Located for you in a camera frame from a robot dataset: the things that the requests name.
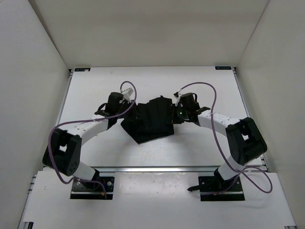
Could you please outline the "black pleated skirt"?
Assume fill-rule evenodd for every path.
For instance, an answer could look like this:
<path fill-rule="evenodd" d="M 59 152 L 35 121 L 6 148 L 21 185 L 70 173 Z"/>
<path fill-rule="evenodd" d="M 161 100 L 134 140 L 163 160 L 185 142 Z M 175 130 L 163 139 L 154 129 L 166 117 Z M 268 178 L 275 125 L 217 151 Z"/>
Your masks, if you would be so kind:
<path fill-rule="evenodd" d="M 172 99 L 163 96 L 134 106 L 121 122 L 125 132 L 138 144 L 174 134 Z"/>

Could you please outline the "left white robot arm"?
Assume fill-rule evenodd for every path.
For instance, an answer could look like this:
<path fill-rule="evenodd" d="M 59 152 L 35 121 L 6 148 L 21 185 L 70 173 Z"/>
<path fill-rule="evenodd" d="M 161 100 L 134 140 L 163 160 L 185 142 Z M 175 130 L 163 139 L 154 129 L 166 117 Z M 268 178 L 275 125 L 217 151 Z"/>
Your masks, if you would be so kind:
<path fill-rule="evenodd" d="M 53 168 L 57 175 L 74 177 L 94 190 L 99 186 L 99 172 L 80 161 L 81 147 L 98 134 L 107 131 L 126 115 L 135 105 L 131 99 L 133 89 L 128 88 L 119 93 L 112 92 L 108 102 L 102 104 L 89 120 L 70 121 L 70 129 L 56 127 L 48 139 L 48 146 L 42 162 Z"/>

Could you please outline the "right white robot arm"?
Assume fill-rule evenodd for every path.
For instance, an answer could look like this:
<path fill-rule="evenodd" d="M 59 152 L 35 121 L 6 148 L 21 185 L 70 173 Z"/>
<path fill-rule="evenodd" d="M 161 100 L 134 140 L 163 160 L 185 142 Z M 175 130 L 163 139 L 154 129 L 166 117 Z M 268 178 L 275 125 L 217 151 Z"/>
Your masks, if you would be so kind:
<path fill-rule="evenodd" d="M 230 156 L 214 172 L 213 184 L 217 190 L 225 191 L 239 171 L 267 151 L 266 142 L 252 118 L 237 119 L 213 113 L 210 108 L 199 106 L 194 93 L 176 92 L 174 97 L 177 99 L 175 112 L 180 122 L 209 128 L 214 137 L 219 133 L 227 138 Z"/>

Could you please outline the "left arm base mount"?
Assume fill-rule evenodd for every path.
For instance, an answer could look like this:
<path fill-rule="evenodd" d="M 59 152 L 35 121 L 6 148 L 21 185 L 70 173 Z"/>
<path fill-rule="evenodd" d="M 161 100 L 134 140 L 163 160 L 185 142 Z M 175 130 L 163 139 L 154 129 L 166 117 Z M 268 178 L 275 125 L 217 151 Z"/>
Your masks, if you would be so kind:
<path fill-rule="evenodd" d="M 99 175 L 99 182 L 102 186 L 96 183 L 88 183 L 81 181 L 73 181 L 70 193 L 70 199 L 80 200 L 112 200 L 115 184 L 115 173 L 101 172 Z"/>

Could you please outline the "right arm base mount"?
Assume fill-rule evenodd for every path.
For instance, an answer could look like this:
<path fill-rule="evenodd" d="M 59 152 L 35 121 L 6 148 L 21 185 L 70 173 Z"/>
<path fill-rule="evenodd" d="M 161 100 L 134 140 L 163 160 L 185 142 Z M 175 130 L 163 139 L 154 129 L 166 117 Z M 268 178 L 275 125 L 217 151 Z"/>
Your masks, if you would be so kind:
<path fill-rule="evenodd" d="M 189 187 L 189 192 L 199 190 L 201 201 L 245 201 L 244 191 L 239 176 L 225 181 L 218 170 L 213 176 L 199 176 L 199 184 Z"/>

